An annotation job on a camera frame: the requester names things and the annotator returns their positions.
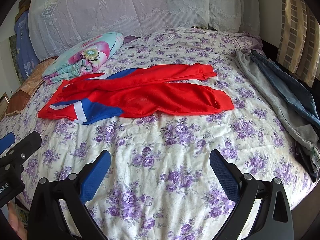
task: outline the red garment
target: red garment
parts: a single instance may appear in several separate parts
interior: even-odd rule
[[[234,109],[230,97],[223,91],[189,83],[160,83],[163,80],[203,80],[215,75],[209,65],[186,66],[158,65],[149,69],[125,70],[107,79],[95,79],[104,78],[105,74],[89,74],[86,78],[63,81],[38,117],[68,118],[90,124],[113,116],[139,118],[155,111],[171,115],[202,115]]]
[[[88,74],[70,80],[69,86],[63,90],[62,95],[68,95],[67,92],[74,93],[89,90],[116,91],[120,89],[145,86],[149,84],[158,84],[168,81],[180,81],[188,79],[206,80],[209,77],[215,77],[211,65],[195,63],[193,65],[155,65],[150,68],[137,68],[134,72],[116,79],[105,79],[97,82],[88,80],[100,76],[101,73]]]

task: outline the blue gripper pad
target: blue gripper pad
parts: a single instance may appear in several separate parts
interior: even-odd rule
[[[7,135],[0,139],[0,154],[8,149],[12,144],[14,144],[16,137],[14,133],[9,132]]]
[[[233,200],[236,204],[240,200],[240,184],[232,175],[227,167],[228,163],[218,150],[210,153],[210,166],[216,174],[224,192],[229,200]]]
[[[104,176],[108,172],[111,165],[111,155],[108,151],[103,151],[95,160],[88,176],[81,184],[80,200],[84,205],[87,201],[92,200],[98,190]]]

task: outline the human hand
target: human hand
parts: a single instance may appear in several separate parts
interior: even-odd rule
[[[14,204],[9,202],[7,204],[9,210],[9,224],[21,240],[27,240],[27,231],[25,230],[23,223],[18,218]]]

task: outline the floral blanket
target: floral blanket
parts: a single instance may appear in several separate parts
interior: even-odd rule
[[[24,164],[26,187],[20,200],[29,208],[41,177],[65,179],[106,149],[112,155],[111,167],[86,206],[108,239],[212,239],[235,205],[209,164],[210,152],[218,149],[228,162],[256,179],[281,178],[294,208],[314,184],[294,158],[293,139],[236,66],[236,50],[250,49],[261,49],[258,37],[169,29],[125,44],[101,68],[113,74],[156,64],[211,64],[216,77],[184,82],[211,86],[231,97],[235,109],[214,115],[114,117],[92,125],[43,120],[37,112],[59,84],[42,86],[22,114],[6,116],[0,125],[1,137],[12,131],[19,141],[35,130],[43,140]],[[66,204],[62,207],[76,233]],[[259,201],[242,238],[258,207]]]

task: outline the brown pillow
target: brown pillow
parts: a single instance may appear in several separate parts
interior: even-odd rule
[[[28,104],[29,100],[36,93],[38,88],[44,82],[42,73],[51,65],[57,57],[52,57],[40,62],[28,79],[19,87],[19,89],[12,95],[9,100],[5,115],[12,116],[21,114]]]

